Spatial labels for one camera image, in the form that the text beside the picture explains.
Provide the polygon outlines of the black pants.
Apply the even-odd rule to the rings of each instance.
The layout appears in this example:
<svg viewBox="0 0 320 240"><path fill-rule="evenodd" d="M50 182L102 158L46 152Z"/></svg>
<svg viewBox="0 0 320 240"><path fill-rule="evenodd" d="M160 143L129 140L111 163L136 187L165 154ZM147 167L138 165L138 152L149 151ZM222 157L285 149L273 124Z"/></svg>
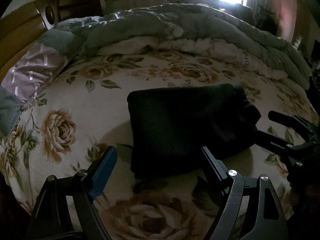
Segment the black pants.
<svg viewBox="0 0 320 240"><path fill-rule="evenodd" d="M261 114L240 85L137 90L127 96L131 171L142 187L163 187L202 165L201 147L224 160L254 144Z"/></svg>

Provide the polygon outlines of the dark wooden nightstand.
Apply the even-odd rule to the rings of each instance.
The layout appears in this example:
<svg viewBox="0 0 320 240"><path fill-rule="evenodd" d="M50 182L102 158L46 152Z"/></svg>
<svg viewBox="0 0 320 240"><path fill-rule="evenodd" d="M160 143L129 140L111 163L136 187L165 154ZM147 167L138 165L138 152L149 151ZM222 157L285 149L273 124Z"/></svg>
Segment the dark wooden nightstand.
<svg viewBox="0 0 320 240"><path fill-rule="evenodd" d="M48 30L71 18L103 16L100 0L37 0L34 4Z"/></svg>

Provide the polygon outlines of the wooden headboard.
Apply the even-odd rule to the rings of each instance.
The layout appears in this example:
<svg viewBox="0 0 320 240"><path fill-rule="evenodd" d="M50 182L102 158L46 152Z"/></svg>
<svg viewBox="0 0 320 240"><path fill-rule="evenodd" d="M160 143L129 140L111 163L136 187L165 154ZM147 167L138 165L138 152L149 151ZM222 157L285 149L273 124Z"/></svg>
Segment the wooden headboard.
<svg viewBox="0 0 320 240"><path fill-rule="evenodd" d="M46 31L41 13L33 2L1 18L1 79Z"/></svg>

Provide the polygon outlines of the purple patterned pillow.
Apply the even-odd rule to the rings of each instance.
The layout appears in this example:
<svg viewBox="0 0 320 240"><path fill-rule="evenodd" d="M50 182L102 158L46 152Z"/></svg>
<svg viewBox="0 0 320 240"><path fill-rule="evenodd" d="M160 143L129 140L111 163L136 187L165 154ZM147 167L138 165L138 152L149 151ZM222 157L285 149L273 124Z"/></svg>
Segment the purple patterned pillow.
<svg viewBox="0 0 320 240"><path fill-rule="evenodd" d="M57 77L67 63L67 57L58 50L35 43L9 69L1 86L28 105Z"/></svg>

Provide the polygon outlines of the floral cream bed blanket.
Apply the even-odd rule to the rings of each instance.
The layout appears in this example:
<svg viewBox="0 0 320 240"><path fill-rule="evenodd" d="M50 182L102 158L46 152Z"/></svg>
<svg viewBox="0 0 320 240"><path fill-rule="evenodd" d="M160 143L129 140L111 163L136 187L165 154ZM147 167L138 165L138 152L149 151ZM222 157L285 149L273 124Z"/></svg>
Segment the floral cream bed blanket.
<svg viewBox="0 0 320 240"><path fill-rule="evenodd" d="M77 59L22 112L1 140L1 173L11 188L1 202L9 217L29 219L46 176L59 178L87 168L108 146L119 160L96 205L113 239L202 239L217 207L201 189L191 160L174 164L172 180L158 191L134 193L132 136L127 96L135 90L241 85L261 113L259 128L302 138L267 118L270 110L319 116L304 90L281 70L221 39L160 41L135 37Z"/></svg>

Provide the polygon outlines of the grey-green quilted duvet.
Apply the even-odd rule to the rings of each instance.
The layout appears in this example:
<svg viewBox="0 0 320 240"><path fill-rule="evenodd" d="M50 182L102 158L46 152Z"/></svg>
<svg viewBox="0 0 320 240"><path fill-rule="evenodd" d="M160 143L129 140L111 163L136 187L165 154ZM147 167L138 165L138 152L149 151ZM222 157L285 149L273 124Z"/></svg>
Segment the grey-green quilted duvet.
<svg viewBox="0 0 320 240"><path fill-rule="evenodd" d="M167 4L71 18L35 43L58 50L68 63L28 105L1 86L4 141L39 137L45 120L50 135L62 128L66 136L128 140L129 92L227 82L243 85L262 115L275 110L319 122L305 93L311 71L299 52L210 7Z"/></svg>

